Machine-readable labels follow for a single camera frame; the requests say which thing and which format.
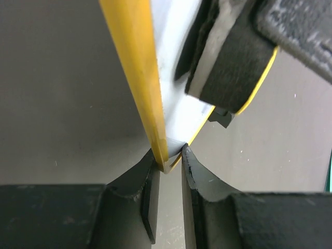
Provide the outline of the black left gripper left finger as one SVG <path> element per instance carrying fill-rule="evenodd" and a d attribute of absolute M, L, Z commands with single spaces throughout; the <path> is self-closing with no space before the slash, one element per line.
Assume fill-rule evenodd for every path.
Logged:
<path fill-rule="evenodd" d="M 151 151 L 109 184 L 1 186 L 1 248 L 151 248 L 160 172 Z"/>

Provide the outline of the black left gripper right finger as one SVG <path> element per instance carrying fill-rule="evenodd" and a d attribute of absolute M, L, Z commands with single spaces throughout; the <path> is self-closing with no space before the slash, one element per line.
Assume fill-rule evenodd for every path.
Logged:
<path fill-rule="evenodd" d="M 242 192 L 182 149 L 187 248 L 331 248 L 328 192 Z"/>

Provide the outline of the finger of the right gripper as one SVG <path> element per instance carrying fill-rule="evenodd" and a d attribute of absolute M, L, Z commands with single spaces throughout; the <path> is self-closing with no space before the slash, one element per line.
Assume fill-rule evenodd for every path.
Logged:
<path fill-rule="evenodd" d="M 331 1 L 264 1 L 257 30 L 331 82 Z"/>

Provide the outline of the yellow black whiteboard eraser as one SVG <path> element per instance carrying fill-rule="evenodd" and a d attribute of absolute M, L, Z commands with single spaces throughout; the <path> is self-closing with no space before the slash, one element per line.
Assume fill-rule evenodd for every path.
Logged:
<path fill-rule="evenodd" d="M 185 93 L 240 114 L 250 104 L 276 56 L 260 35 L 255 14 L 263 1 L 200 1 L 174 72 Z"/>

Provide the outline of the yellow framed whiteboard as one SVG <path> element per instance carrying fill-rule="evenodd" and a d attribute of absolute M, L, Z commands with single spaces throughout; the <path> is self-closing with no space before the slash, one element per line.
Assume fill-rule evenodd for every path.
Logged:
<path fill-rule="evenodd" d="M 174 72 L 200 1 L 100 1 L 159 170 L 169 173 L 216 106 Z"/>

